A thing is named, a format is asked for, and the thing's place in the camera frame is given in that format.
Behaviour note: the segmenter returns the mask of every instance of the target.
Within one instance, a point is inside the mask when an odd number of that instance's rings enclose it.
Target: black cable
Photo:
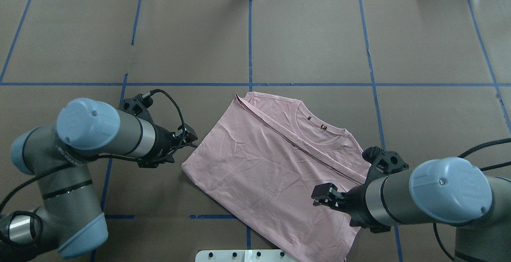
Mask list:
[[[170,94],[168,94],[166,91],[164,90],[161,90],[161,89],[154,89],[154,90],[151,90],[149,92],[151,94],[151,96],[155,93],[163,93],[168,99],[170,99],[170,101],[174,104],[174,106],[176,107],[177,109],[177,113],[179,114],[179,118],[181,120],[181,127],[184,131],[184,119],[183,119],[183,113],[181,113],[181,109],[179,108],[179,106],[177,105],[176,101],[170,96]]]
[[[36,175],[34,176],[33,178],[23,182],[22,184],[20,184],[18,187],[16,187],[15,189],[13,189],[13,191],[11,191],[9,194],[7,194],[7,196],[4,198],[4,200],[2,201],[2,203],[0,204],[0,213],[2,213],[2,211],[4,211],[4,208],[5,208],[5,205],[7,205],[7,202],[9,202],[9,200],[11,200],[11,198],[20,190],[22,190],[24,187],[32,184],[33,182],[36,182],[37,180],[43,178],[43,177],[46,177],[52,173],[55,173],[57,171],[61,171],[61,170],[64,170],[64,169],[68,169],[70,167],[73,167],[73,164],[65,164],[65,165],[62,165],[62,166],[58,166],[58,167],[55,167],[54,169],[50,169],[48,171],[45,171],[39,175]],[[42,236],[42,219],[40,218],[39,215],[36,215],[35,213],[32,213],[32,212],[29,212],[29,211],[14,211],[13,213],[13,218],[15,216],[20,216],[20,215],[24,215],[24,216],[29,216],[35,220],[37,220],[37,222],[39,223],[40,225],[40,229],[39,231],[36,233],[35,237],[33,238],[33,240],[31,242],[26,242],[26,243],[18,243],[18,242],[15,242],[13,240],[11,240],[10,238],[6,237],[2,231],[0,231],[0,240],[2,242],[4,242],[5,244],[9,245],[9,246],[12,246],[12,247],[19,247],[19,248],[23,248],[23,247],[29,247],[33,244],[36,244],[37,242],[39,242],[39,240],[41,239],[41,236]]]
[[[436,228],[436,223],[433,223],[433,231],[435,232],[436,242],[438,242],[438,245],[440,245],[440,248],[442,248],[442,251],[449,257],[451,261],[454,261],[454,257],[449,254],[447,249],[444,247],[444,244],[440,240],[440,235],[438,235],[438,229]]]
[[[485,143],[482,143],[478,146],[474,146],[472,147],[471,149],[465,151],[464,153],[460,154],[460,158],[465,158],[469,155],[471,155],[472,153],[474,153],[475,151],[478,151],[480,149],[483,149],[483,148],[486,148],[486,147],[489,147],[489,146],[493,146],[493,145],[498,145],[498,144],[504,144],[504,143],[509,143],[511,142],[511,138],[504,138],[504,139],[500,139],[500,140],[493,140],[493,141],[490,141],[490,142],[485,142]]]
[[[499,169],[501,167],[510,166],[510,165],[511,165],[511,161],[508,161],[508,162],[504,162],[504,163],[500,163],[500,164],[495,164],[495,165],[492,165],[492,166],[483,167],[483,168],[481,168],[481,171],[488,171],[488,170],[492,170],[492,169]]]

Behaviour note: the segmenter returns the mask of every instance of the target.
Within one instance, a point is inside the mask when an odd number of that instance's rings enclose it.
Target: table surface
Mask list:
[[[411,167],[509,137],[511,0],[0,0],[0,193],[28,179],[11,143],[77,97],[118,105],[168,91],[201,140],[234,94],[303,100],[319,118]],[[155,96],[155,122],[177,113]],[[181,171],[92,163],[109,239],[73,261],[193,261],[200,250],[275,246]],[[509,160],[509,146],[469,157]],[[511,169],[488,171],[511,177]],[[40,205],[36,185],[5,211]],[[453,253],[454,229],[440,227]],[[35,261],[60,260],[56,251]],[[448,261],[431,225],[359,232],[349,262]]]

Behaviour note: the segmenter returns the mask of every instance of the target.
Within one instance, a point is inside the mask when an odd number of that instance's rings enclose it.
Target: pink t-shirt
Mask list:
[[[361,153],[346,129],[319,120],[300,100],[249,92],[235,96],[182,169],[298,261],[338,262],[359,228],[345,213],[314,207],[311,194],[327,182],[341,192],[363,184],[369,164]]]

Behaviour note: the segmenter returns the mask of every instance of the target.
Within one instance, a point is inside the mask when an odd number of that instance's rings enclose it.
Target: blue tape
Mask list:
[[[398,259],[403,262],[403,251],[401,250],[401,239],[399,238],[398,226],[394,226],[394,236],[396,237],[396,245],[398,246]]]
[[[380,104],[378,103],[378,94],[376,93],[376,81],[374,80],[374,70],[372,67],[372,59],[369,54],[369,38],[367,37],[367,27],[365,24],[364,6],[362,0],[359,0],[360,4],[360,15],[362,18],[362,27],[364,30],[365,48],[367,50],[367,62],[369,63],[369,69],[371,69],[371,83],[372,83],[372,95],[374,96],[374,106],[376,107],[376,117],[378,118],[378,128],[380,130],[380,141],[383,149],[385,149],[385,136],[383,136],[383,126],[380,115]],[[398,251],[399,262],[403,262],[403,253],[401,251],[401,240],[399,238],[398,227],[394,227],[394,234],[396,236],[396,246]]]
[[[124,93],[126,92],[126,84],[128,82],[128,74],[124,75],[123,88],[121,91],[121,98],[119,104],[124,100]],[[101,195],[101,210],[105,209],[106,193],[108,191],[108,182],[110,181],[110,171],[112,170],[112,159],[108,159],[108,166],[106,167],[105,183],[103,184],[103,193]]]
[[[248,91],[252,91],[252,1],[248,0]]]
[[[110,171],[112,169],[112,159],[108,159],[108,166],[106,167],[105,183],[103,184],[103,193],[101,194],[101,211],[105,209],[106,191],[108,189],[108,181],[110,180]]]
[[[250,236],[251,235],[251,231],[250,231],[250,227],[248,227],[247,225],[247,249],[252,249],[252,237]]]
[[[500,89],[498,87],[497,80],[495,78],[495,74],[493,73],[493,68],[491,67],[491,63],[489,62],[488,53],[486,51],[486,47],[484,47],[481,33],[479,32],[479,27],[477,26],[477,21],[476,21],[475,15],[474,15],[474,10],[472,9],[472,2],[471,2],[471,0],[467,0],[467,3],[469,5],[469,11],[470,11],[470,16],[472,17],[472,22],[474,22],[474,28],[476,30],[477,38],[479,40],[479,44],[481,45],[482,53],[484,55],[484,60],[486,60],[489,74],[491,76],[491,80],[493,81],[493,86],[495,87],[495,91],[497,92],[497,98],[499,99],[500,108],[502,109],[502,112],[504,113],[504,119],[506,120],[507,130],[511,134],[511,122],[509,122],[509,116],[507,115],[506,106],[504,105],[504,102],[502,101],[502,96],[500,95]]]
[[[385,136],[383,136],[382,118],[380,114],[380,104],[378,103],[378,94],[376,93],[376,82],[374,80],[374,71],[372,67],[372,59],[369,54],[369,39],[367,37],[367,27],[365,24],[364,6],[362,0],[359,0],[360,4],[360,15],[362,17],[362,27],[364,30],[365,49],[367,50],[367,62],[369,63],[369,69],[371,70],[371,83],[372,83],[372,95],[374,97],[374,106],[376,107],[376,117],[378,118],[378,128],[380,130],[380,142],[383,149],[385,149]]]
[[[135,15],[135,23],[133,24],[133,36],[131,37],[131,45],[135,44],[135,34],[137,33],[137,24],[139,23],[140,4],[142,4],[142,0],[139,0],[139,4],[137,5],[137,14]]]
[[[105,215],[105,219],[111,220],[133,220],[135,215]]]
[[[9,65],[9,60],[11,60],[12,52],[14,51],[14,46],[16,45],[16,41],[18,40],[18,35],[20,34],[20,31],[22,30],[23,22],[25,20],[25,17],[27,16],[27,12],[29,11],[30,2],[32,0],[27,1],[27,5],[25,6],[25,10],[23,11],[22,18],[20,20],[20,24],[18,25],[18,29],[16,30],[16,33],[14,35],[14,38],[11,43],[11,48],[9,49],[9,53],[7,54],[7,58],[4,63],[4,68],[2,68],[2,74],[0,74],[0,82],[4,80],[5,72],[7,71],[7,66]]]
[[[190,215],[190,220],[201,220],[201,219],[237,219],[235,215]]]

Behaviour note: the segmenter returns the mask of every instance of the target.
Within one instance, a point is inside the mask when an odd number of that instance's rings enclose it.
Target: blue joint cap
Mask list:
[[[23,158],[23,148],[25,146],[25,142],[27,142],[27,138],[34,132],[37,128],[28,131],[27,133],[21,135],[20,137],[14,140],[11,145],[11,161],[20,170],[22,173],[33,175],[34,173],[30,171],[30,169],[25,164],[25,160]]]
[[[491,207],[488,180],[465,159],[449,157],[420,164],[410,176],[410,194],[430,217],[446,224],[480,218]]]
[[[62,244],[57,251],[64,259],[75,258],[100,247],[107,238],[105,214],[101,213]]]
[[[113,140],[121,125],[110,104],[88,98],[71,100],[57,118],[57,134],[67,145],[80,150],[99,149]]]

